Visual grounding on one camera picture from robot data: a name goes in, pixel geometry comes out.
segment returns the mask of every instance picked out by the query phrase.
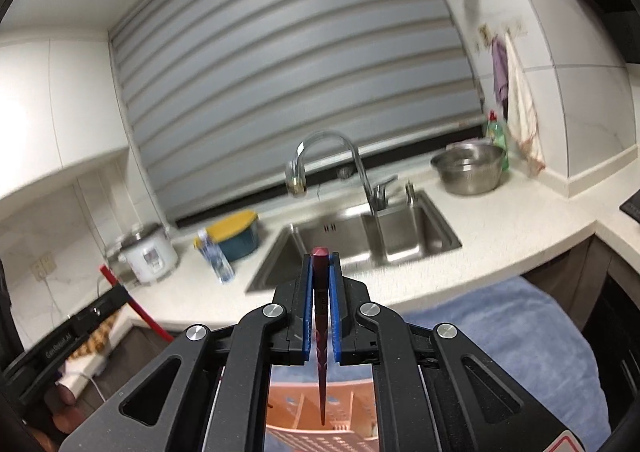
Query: stainless steel sink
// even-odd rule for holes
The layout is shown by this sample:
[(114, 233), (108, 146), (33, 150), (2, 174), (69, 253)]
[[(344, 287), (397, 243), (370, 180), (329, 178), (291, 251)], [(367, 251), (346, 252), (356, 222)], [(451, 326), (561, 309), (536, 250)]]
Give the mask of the stainless steel sink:
[(366, 203), (286, 226), (247, 291), (274, 289), (282, 282), (297, 278), (303, 255), (316, 246), (340, 253), (340, 266), (346, 276), (418, 260), (461, 246), (456, 234), (424, 192), (417, 192), (411, 204), (391, 204), (378, 212), (378, 219), (380, 229), (376, 228), (376, 220)]

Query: plastic water bottle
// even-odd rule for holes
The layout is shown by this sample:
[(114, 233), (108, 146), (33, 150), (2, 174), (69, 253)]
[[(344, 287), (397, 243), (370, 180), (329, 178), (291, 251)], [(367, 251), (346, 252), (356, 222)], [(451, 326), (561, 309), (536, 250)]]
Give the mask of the plastic water bottle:
[(234, 270), (226, 259), (225, 254), (222, 253), (219, 245), (211, 240), (209, 232), (207, 232), (206, 229), (198, 231), (198, 238), (200, 239), (199, 250), (202, 256), (207, 259), (207, 262), (210, 263), (216, 275), (218, 275), (220, 282), (222, 282), (222, 284), (231, 282), (235, 276)]

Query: red chopstick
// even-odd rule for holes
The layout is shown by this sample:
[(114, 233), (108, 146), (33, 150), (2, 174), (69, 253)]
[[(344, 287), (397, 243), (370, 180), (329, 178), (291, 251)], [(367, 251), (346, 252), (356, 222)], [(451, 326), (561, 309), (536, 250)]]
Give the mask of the red chopstick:
[(318, 359), (318, 394), (320, 422), (324, 425), (326, 405), (326, 349), (329, 321), (329, 250), (315, 247), (311, 256), (313, 266), (314, 307), (316, 309), (316, 358)]
[[(115, 286), (118, 283), (118, 279), (111, 273), (111, 270), (105, 265), (100, 266), (100, 273), (104, 275), (104, 278), (107, 279), (109, 284)], [(132, 299), (131, 295), (129, 295), (129, 300), (127, 303), (131, 306), (132, 310), (140, 315), (140, 318), (144, 320), (151, 329), (153, 329), (159, 337), (163, 338), (167, 342), (173, 342), (174, 337), (172, 337), (169, 333), (167, 333), (162, 327), (159, 326), (158, 322), (153, 320), (149, 316), (149, 314), (143, 310), (142, 306), (138, 304), (135, 300)]]

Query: red broom handle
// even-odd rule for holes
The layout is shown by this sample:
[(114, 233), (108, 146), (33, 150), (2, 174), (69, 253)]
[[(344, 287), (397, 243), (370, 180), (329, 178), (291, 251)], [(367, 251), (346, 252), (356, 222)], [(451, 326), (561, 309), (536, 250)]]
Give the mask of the red broom handle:
[[(100, 266), (100, 273), (104, 275), (104, 278), (107, 279), (109, 284), (111, 284), (112, 286), (115, 286), (118, 283), (118, 279), (105, 265)], [(148, 324), (148, 326), (156, 332), (156, 334), (158, 334), (167, 342), (174, 341), (174, 337), (172, 337), (169, 333), (162, 329), (162, 327), (159, 326), (158, 322), (153, 320), (153, 318), (151, 318), (149, 314), (145, 310), (143, 310), (142, 306), (132, 299), (131, 295), (129, 295), (129, 300), (127, 301), (127, 303), (131, 306), (132, 310), (138, 313), (138, 315), (140, 315), (140, 318), (142, 318), (142, 320), (144, 320)]]

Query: person's hand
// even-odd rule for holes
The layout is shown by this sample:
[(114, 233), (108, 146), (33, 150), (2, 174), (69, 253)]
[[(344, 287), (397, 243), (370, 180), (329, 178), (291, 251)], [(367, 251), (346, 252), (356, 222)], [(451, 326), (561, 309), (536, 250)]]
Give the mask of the person's hand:
[[(71, 434), (84, 421), (84, 414), (76, 406), (76, 397), (64, 385), (56, 385), (56, 390), (60, 395), (60, 400), (64, 403), (63, 408), (53, 415), (53, 423), (60, 432)], [(56, 452), (58, 447), (49, 439), (49, 436), (35, 428), (29, 429), (38, 443), (46, 452)]]

